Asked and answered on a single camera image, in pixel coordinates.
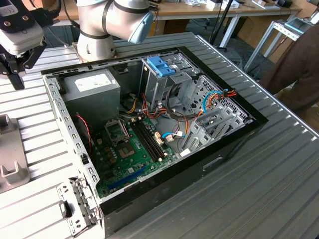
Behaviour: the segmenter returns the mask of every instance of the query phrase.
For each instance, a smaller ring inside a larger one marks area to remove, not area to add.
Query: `table surface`
[[[32,9],[28,0],[23,0],[24,4]],[[70,15],[70,17],[74,20],[79,19],[78,9],[74,0],[65,0],[66,9]],[[251,3],[251,1],[247,1],[246,5],[253,6],[254,8],[240,5],[237,9],[230,9],[229,13],[266,13],[266,12],[281,12],[287,11],[288,8],[281,9],[262,9],[261,7],[256,6]],[[158,4],[159,6],[159,16],[177,16],[177,15],[207,15],[207,14],[216,14],[219,12],[219,8],[214,8],[213,10],[206,8],[205,4],[201,6],[189,6],[184,2],[174,3],[174,2],[161,2]],[[292,5],[289,11],[300,11],[301,9],[296,5]],[[60,20],[67,20],[66,14],[64,10],[61,11],[60,16],[58,17]]]
[[[186,46],[269,119],[207,177],[119,230],[110,239],[314,239],[319,232],[319,140],[244,72],[188,33],[119,40],[120,56]],[[17,118],[31,181],[0,194],[0,238],[70,239],[55,187],[77,175],[39,71],[79,63],[73,47],[47,49],[15,91],[0,79],[0,114]],[[102,238],[95,226],[79,239]]]

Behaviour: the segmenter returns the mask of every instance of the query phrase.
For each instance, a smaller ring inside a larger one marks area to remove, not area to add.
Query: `motherboard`
[[[160,139],[148,118],[135,122],[112,120],[92,135],[92,158],[100,176],[100,198],[169,165],[176,156]]]

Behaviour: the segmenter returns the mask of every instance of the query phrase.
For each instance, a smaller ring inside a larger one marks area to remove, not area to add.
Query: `green circuit board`
[[[154,159],[144,147],[144,139],[140,139],[141,135],[137,136],[135,128],[133,130],[132,123],[127,122],[123,125],[130,138],[127,142],[120,142],[117,146],[113,146],[110,139],[110,135],[113,138],[123,134],[116,125],[108,128],[109,134],[103,128],[92,136],[95,147],[91,157],[94,159],[95,168],[100,176],[96,187],[100,198],[106,197],[176,160],[173,150],[166,144],[158,145],[165,157],[159,160]],[[156,129],[152,122],[145,118],[140,122],[140,125],[146,129],[145,133],[149,133],[154,143],[157,143],[154,135]]]

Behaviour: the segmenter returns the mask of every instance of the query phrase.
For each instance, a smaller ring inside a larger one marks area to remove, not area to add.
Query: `blue drive cage latch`
[[[176,73],[175,70],[171,69],[166,61],[163,61],[159,56],[149,57],[148,63],[154,70],[159,73],[159,76],[170,76]]]

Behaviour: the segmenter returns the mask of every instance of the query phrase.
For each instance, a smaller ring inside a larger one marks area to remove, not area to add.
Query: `ram slot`
[[[156,151],[152,148],[152,145],[146,140],[146,137],[143,136],[140,129],[137,127],[136,124],[131,125],[131,128],[135,132],[136,136],[141,141],[142,145],[146,149],[146,151],[149,153],[150,157],[152,158],[153,162],[157,162],[159,157],[157,157]]]
[[[146,130],[145,126],[143,124],[138,124],[137,127],[140,129],[140,131],[142,132],[142,135],[145,135],[147,140],[152,144],[152,147],[154,150],[156,150],[157,152],[157,156],[158,158],[164,158],[164,154],[161,150],[161,148],[158,146],[157,142],[155,142],[155,140],[152,138],[152,136],[150,136],[150,133]]]

